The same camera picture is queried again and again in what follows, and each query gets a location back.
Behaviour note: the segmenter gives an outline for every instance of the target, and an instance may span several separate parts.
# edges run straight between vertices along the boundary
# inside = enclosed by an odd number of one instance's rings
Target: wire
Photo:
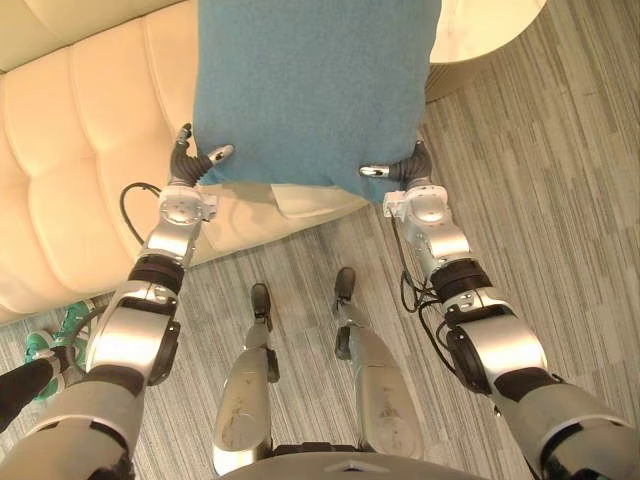
[[[438,354],[438,357],[440,358],[444,366],[447,367],[447,369],[455,375],[455,368],[453,368],[451,363],[449,363],[449,361],[446,359],[446,357],[442,353],[442,350],[440,349],[440,346],[438,345],[440,344],[442,345],[442,347],[444,347],[445,350],[449,350],[447,345],[440,339],[440,332],[442,331],[446,323],[443,321],[440,323],[440,325],[438,325],[438,328],[436,329],[436,335],[434,336],[433,332],[429,328],[429,325],[427,324],[427,321],[424,318],[424,315],[422,314],[425,308],[433,306],[436,303],[440,303],[440,300],[433,288],[426,288],[429,281],[427,278],[424,279],[422,285],[418,286],[416,284],[415,280],[411,276],[411,273],[409,273],[407,260],[404,256],[404,251],[402,250],[400,234],[398,233],[398,225],[396,224],[396,219],[393,216],[391,217],[391,225],[393,226],[393,235],[396,239],[398,254],[400,255],[400,262],[402,263],[402,275],[400,275],[400,299],[402,300],[402,306],[409,313],[418,312],[418,317],[420,318],[422,328],[427,333],[429,341]],[[413,306],[409,306],[409,303],[407,302],[407,297],[405,295],[405,285],[407,285],[411,290],[411,294],[413,296]]]
[[[422,324],[422,328],[427,333],[427,336],[429,337],[429,341],[431,342],[431,345],[433,345],[433,348],[435,349],[436,353],[438,354],[438,357],[440,358],[444,366],[447,367],[447,370],[449,370],[451,373],[455,375],[456,374],[455,368],[453,368],[453,366],[445,358],[444,354],[442,353],[442,350],[440,350],[440,347],[438,346],[438,343],[436,342],[436,339],[433,336],[433,332],[427,325],[427,322],[425,321],[424,316],[422,315],[422,311],[425,308],[429,307],[429,305],[430,305],[429,302],[425,302],[420,306],[420,309],[418,310],[418,317],[420,318],[420,323]]]
[[[398,253],[400,254],[400,261],[402,262],[402,275],[403,278],[406,276],[406,281],[409,286],[414,290],[420,291],[421,289],[416,285],[413,277],[409,273],[409,268],[407,267],[407,260],[404,257],[404,251],[402,250],[402,242],[400,242],[400,234],[398,233],[398,225],[396,224],[396,218],[391,216],[391,226],[393,227],[393,235],[396,237],[396,245],[398,246]]]
[[[134,182],[124,187],[120,192],[120,215],[122,215],[122,219],[124,220],[124,223],[126,223],[127,227],[129,227],[129,231],[131,232],[131,234],[135,237],[138,243],[142,245],[144,243],[144,240],[142,239],[140,234],[138,234],[138,231],[135,229],[135,227],[131,223],[131,220],[129,219],[129,215],[127,214],[127,208],[124,205],[124,199],[127,196],[127,193],[129,192],[129,190],[131,190],[132,188],[142,188],[143,190],[149,190],[156,197],[160,195],[160,189],[155,185],[151,185],[150,183]]]
[[[446,343],[444,343],[444,341],[442,340],[442,337],[440,336],[440,332],[442,331],[442,329],[446,324],[447,322],[443,320],[442,322],[440,322],[440,325],[438,325],[438,328],[436,328],[436,340],[438,340],[438,343],[442,345],[442,348],[449,351],[449,346]]]
[[[76,370],[82,376],[86,375],[86,372],[84,370],[82,370],[80,368],[80,366],[78,365],[78,363],[76,362],[75,348],[73,347],[73,344],[75,343],[76,338],[78,337],[78,334],[80,333],[80,330],[82,330],[85,326],[87,326],[87,324],[91,320],[93,320],[95,317],[97,317],[98,315],[101,315],[102,313],[104,313],[106,308],[107,307],[100,307],[100,308],[96,308],[95,310],[91,310],[76,325],[76,327],[73,329],[73,331],[69,335],[69,343],[67,344],[67,348],[65,348],[65,356],[67,358],[67,363],[69,364],[70,368],[73,368],[74,370]]]

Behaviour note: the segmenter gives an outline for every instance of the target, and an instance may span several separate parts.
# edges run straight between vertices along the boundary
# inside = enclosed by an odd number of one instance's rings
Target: blue pillow
[[[201,183],[337,185],[411,155],[440,0],[201,0],[194,133],[234,155]]]

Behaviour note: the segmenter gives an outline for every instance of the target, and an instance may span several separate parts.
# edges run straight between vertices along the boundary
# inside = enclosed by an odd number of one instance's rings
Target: shoe
[[[24,352],[24,363],[33,362],[34,357],[39,351],[49,350],[53,346],[53,337],[45,330],[36,330],[27,335],[27,346]],[[47,398],[62,391],[65,387],[65,381],[62,375],[57,375],[44,387],[34,400],[46,400]]]
[[[76,326],[94,309],[95,305],[91,300],[83,300],[67,307],[60,330],[53,334],[53,346],[69,347],[69,340]],[[91,323],[93,322],[85,325],[82,330],[80,330],[80,333],[78,333],[78,336],[73,342],[76,363],[82,369],[84,369],[87,362],[86,353],[89,337],[91,336]]]
[[[64,390],[65,385],[64,377],[62,374],[58,374],[49,381],[47,386],[44,387],[38,395],[34,397],[34,400],[42,401],[53,397],[55,394]]]
[[[45,330],[36,330],[27,335],[27,346],[24,352],[24,363],[33,362],[38,350],[49,350],[53,345],[53,337]]]

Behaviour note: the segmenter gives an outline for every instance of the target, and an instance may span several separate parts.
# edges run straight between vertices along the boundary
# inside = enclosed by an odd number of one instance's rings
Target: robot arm
[[[640,478],[638,432],[591,395],[549,373],[535,333],[492,285],[453,223],[446,190],[431,184],[424,145],[418,142],[402,167],[363,170],[408,183],[406,191],[387,194],[385,216],[400,222],[442,304],[456,376],[495,403],[535,474]]]
[[[133,478],[145,389],[171,370],[184,269],[201,222],[215,214],[214,199],[193,187],[233,152],[225,145],[208,157],[189,157],[190,135],[185,125],[171,156],[171,179],[160,194],[160,221],[100,318],[88,348],[87,375],[58,395],[13,448],[0,466],[1,478]]]

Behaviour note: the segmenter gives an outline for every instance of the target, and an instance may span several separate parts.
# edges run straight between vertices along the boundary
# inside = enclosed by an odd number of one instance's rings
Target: tufted sofa cushion
[[[180,0],[2,0],[0,70]]]
[[[134,181],[163,185],[179,127],[191,119],[195,2],[126,22],[0,75],[0,323],[113,289],[139,246],[118,197]],[[269,185],[206,187],[220,197],[195,263],[345,215],[287,218]],[[157,207],[127,202],[145,235]]]

